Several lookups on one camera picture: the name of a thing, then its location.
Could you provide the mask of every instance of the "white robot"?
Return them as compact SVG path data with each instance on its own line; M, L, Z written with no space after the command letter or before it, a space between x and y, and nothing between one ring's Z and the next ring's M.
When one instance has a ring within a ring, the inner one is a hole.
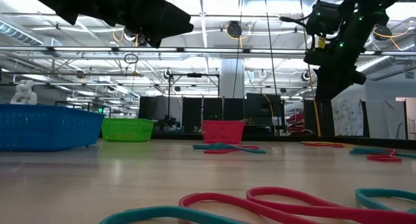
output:
M33 81L20 81L16 86L16 94L14 94L10 104L36 105L38 103L38 96L32 92L33 85Z

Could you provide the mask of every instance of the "black panel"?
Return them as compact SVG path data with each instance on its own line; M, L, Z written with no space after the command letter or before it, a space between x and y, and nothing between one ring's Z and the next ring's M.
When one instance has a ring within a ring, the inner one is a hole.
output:
M222 99L205 98L203 100L203 120L222 120Z
M244 99L225 99L224 101L224 120L244 119Z
M201 127L201 98L183 98L182 125L185 133L191 133L194 126Z
M367 116L367 104L365 101L361 102L361 107L363 108L363 118L364 118L364 137L370 137L370 128L369 128L369 119Z
M256 125L272 125L272 112L270 104L273 106L273 116L281 117L281 99L280 96L266 95L257 93L247 93L246 116L250 117Z
M141 97L140 109L138 110L138 118L150 119L150 113L149 113L150 106L151 106L151 97Z
M333 114L331 101L317 101L318 116L320 123L320 133L323 137L335 136L335 127L333 125ZM318 134L317 119L315 116L315 106L313 101L304 101L305 110L305 127L308 130Z

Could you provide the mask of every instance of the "white curtain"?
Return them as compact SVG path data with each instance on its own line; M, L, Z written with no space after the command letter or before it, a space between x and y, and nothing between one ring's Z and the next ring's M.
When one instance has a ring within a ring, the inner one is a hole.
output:
M371 138L406 139L404 102L367 101L366 106Z
M361 101L341 99L332 101L336 136L363 136L364 114Z

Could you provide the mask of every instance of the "white column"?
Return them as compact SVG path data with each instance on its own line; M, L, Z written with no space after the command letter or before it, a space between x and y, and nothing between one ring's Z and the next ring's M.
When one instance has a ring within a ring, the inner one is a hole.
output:
M220 96L225 98L244 98L244 66L241 59L238 62L235 59L224 59L221 61Z

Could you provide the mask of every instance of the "red basket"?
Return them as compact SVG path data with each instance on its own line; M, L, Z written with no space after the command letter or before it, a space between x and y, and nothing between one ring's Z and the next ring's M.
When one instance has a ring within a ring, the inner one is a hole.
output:
M202 124L205 143L241 143L243 121L209 121Z

